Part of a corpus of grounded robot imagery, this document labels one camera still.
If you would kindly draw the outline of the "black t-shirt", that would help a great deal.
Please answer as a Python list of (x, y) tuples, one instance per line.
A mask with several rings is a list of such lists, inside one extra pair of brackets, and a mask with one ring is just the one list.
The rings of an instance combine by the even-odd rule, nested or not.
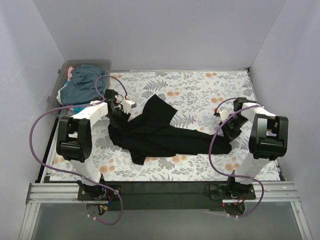
[(222, 136), (170, 125), (177, 110), (154, 94), (140, 115), (120, 129), (108, 126), (112, 143), (129, 151), (131, 160), (143, 165), (145, 159), (168, 158), (176, 155), (228, 154), (230, 143)]

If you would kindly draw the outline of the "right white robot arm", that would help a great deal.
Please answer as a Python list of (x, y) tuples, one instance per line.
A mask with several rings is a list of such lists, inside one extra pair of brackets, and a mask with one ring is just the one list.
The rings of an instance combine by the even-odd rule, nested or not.
[(241, 127), (251, 122), (248, 140), (249, 153), (240, 167), (227, 179), (226, 192), (237, 199), (253, 191), (253, 179), (269, 162), (283, 157), (288, 148), (289, 120), (285, 116), (268, 112), (256, 101), (238, 97), (233, 101), (235, 115), (229, 115), (222, 127), (223, 137), (232, 142), (242, 133)]

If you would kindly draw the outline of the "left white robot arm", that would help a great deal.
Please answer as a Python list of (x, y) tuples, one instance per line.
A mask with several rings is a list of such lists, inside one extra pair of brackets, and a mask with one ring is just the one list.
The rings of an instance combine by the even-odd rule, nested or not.
[(102, 174), (90, 159), (93, 149), (92, 127), (103, 117), (109, 119), (111, 126), (120, 129), (129, 117), (136, 102), (107, 89), (104, 96), (95, 97), (90, 106), (72, 116), (64, 116), (59, 120), (56, 152), (74, 167), (84, 178), (77, 183), (86, 194), (95, 200), (104, 199), (108, 190), (101, 184)]

